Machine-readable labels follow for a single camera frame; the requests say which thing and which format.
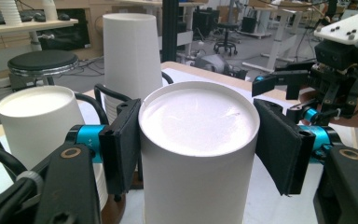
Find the box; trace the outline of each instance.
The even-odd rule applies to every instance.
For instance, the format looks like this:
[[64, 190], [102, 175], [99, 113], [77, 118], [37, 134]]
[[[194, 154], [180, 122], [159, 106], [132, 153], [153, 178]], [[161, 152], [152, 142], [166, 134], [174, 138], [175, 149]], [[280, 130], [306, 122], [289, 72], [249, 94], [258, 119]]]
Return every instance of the box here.
[[249, 0], [248, 7], [269, 7], [270, 0]]
[[289, 1], [281, 1], [278, 9], [286, 9], [291, 11], [307, 11], [311, 7], [310, 3], [295, 3]]
[[[234, 22], [238, 21], [238, 9], [236, 7], [232, 8], [232, 16], [234, 18]], [[217, 7], [219, 11], [219, 22], [228, 22], [228, 7]]]

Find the black stool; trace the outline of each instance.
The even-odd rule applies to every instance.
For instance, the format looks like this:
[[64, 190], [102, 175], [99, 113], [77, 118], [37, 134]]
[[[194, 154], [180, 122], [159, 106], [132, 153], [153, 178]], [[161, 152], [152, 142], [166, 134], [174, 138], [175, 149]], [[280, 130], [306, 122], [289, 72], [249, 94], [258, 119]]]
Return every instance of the black stool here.
[[223, 28], [226, 31], [225, 31], [225, 39], [223, 40], [223, 42], [220, 41], [220, 42], [216, 42], [214, 44], [214, 47], [213, 47], [214, 52], [219, 53], [219, 49], [224, 48], [225, 51], [228, 51], [228, 49], [229, 49], [228, 56], [231, 56], [231, 49], [234, 49], [234, 55], [238, 54], [237, 47], [235, 46], [235, 44], [228, 42], [228, 32], [229, 32], [229, 30], [237, 29], [238, 25], [233, 24], [233, 23], [218, 23], [217, 27]]
[[48, 49], [24, 53], [10, 59], [7, 67], [12, 75], [46, 78], [49, 85], [54, 85], [53, 77], [78, 65], [77, 56], [70, 51]]

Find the blue plastic part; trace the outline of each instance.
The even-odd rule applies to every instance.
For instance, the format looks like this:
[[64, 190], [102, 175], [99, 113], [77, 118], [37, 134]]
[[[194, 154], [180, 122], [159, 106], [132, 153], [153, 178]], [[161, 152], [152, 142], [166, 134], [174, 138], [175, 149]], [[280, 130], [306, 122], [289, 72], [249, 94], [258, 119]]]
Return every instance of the blue plastic part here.
[[313, 116], [315, 116], [316, 114], [318, 113], [317, 110], [315, 109], [308, 109], [306, 112], [305, 112], [305, 115], [304, 115], [304, 119], [306, 119], [307, 121], [311, 121]]
[[325, 145], [331, 145], [327, 132], [321, 126], [299, 125], [299, 127], [304, 131], [309, 131], [316, 135], [312, 150], [318, 150], [325, 147]]
[[98, 134], [103, 128], [104, 125], [84, 125], [77, 134], [76, 143], [84, 144], [94, 152], [94, 156], [92, 157], [93, 163], [102, 163], [100, 138]]

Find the cylinder top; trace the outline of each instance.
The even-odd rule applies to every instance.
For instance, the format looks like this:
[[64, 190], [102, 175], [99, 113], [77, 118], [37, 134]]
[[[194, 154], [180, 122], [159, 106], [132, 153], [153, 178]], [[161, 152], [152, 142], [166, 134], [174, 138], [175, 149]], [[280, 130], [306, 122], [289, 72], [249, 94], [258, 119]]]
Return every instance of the cylinder top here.
[[0, 114], [9, 117], [32, 117], [68, 105], [74, 93], [58, 86], [36, 87], [15, 92], [0, 101]]
[[259, 117], [239, 93], [207, 82], [177, 83], [149, 95], [139, 118], [144, 134], [171, 152], [212, 157], [243, 148]]

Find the beige surface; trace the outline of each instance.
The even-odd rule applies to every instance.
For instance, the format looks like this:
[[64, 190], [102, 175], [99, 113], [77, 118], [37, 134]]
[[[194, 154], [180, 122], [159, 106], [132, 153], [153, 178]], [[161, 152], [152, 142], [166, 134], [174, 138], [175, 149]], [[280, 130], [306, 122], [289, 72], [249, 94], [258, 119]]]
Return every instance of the beige surface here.
[[0, 35], [61, 28], [66, 26], [72, 26], [75, 23], [77, 23], [77, 20], [46, 21], [46, 22], [28, 21], [28, 22], [23, 22], [21, 25], [16, 25], [16, 26], [0, 25]]

